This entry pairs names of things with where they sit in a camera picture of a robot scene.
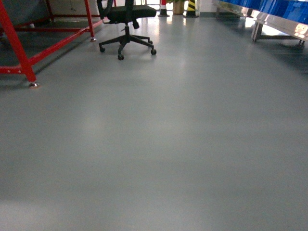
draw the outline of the potted plant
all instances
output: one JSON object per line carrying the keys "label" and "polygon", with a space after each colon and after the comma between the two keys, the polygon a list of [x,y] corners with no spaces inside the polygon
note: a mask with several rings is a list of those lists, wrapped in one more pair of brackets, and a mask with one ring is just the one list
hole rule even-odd
{"label": "potted plant", "polygon": [[185,1],[187,0],[167,0],[167,3],[173,3],[173,14],[183,14]]}

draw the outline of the chair base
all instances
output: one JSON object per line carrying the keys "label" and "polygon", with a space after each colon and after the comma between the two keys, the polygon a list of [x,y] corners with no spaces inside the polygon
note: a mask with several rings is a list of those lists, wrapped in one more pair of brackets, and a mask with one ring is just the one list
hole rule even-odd
{"label": "chair base", "polygon": [[154,49],[154,45],[153,42],[150,40],[150,37],[131,35],[129,33],[128,24],[125,25],[125,35],[99,43],[100,51],[105,52],[105,47],[103,45],[119,42],[120,47],[118,49],[118,59],[123,60],[124,56],[121,54],[121,52],[124,49],[125,45],[130,43],[131,41],[152,48],[151,54],[156,54],[156,50]]}

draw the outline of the chair seat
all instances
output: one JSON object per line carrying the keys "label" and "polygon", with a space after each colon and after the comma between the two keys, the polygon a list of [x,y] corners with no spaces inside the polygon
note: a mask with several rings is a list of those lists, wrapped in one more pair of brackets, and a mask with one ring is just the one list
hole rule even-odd
{"label": "chair seat", "polygon": [[[110,20],[111,23],[125,23],[125,15],[126,15],[126,7],[125,6],[118,6],[113,7],[107,18]],[[133,18],[145,18],[145,17],[155,17],[156,16],[156,9],[145,6],[145,5],[134,5],[132,17]]]}

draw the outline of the yellow and black striped post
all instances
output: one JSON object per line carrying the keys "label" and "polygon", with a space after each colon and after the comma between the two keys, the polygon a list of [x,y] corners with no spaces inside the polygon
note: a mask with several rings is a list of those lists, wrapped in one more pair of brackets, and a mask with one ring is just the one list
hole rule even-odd
{"label": "yellow and black striped post", "polygon": [[189,0],[188,1],[188,7],[186,11],[186,15],[184,16],[186,18],[196,18],[196,0]]}

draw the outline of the plant pot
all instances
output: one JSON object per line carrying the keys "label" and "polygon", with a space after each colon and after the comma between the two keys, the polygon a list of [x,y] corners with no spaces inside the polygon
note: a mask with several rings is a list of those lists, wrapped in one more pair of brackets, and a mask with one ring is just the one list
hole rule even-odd
{"label": "plant pot", "polygon": [[184,13],[184,1],[177,1],[173,3],[173,14],[183,14]]}

